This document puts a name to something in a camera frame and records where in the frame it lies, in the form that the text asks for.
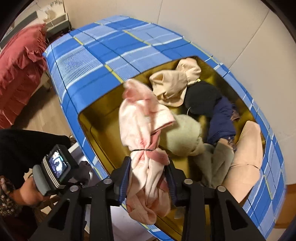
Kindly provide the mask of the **person left hand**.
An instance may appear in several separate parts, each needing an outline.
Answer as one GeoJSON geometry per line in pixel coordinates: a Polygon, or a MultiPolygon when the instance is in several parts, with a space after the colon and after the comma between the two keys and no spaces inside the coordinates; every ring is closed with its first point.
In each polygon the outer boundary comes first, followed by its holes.
{"type": "Polygon", "coordinates": [[[34,178],[28,178],[21,188],[14,190],[10,193],[10,198],[21,206],[35,206],[45,200],[48,200],[49,196],[43,196],[37,189],[34,182],[34,178]]]}

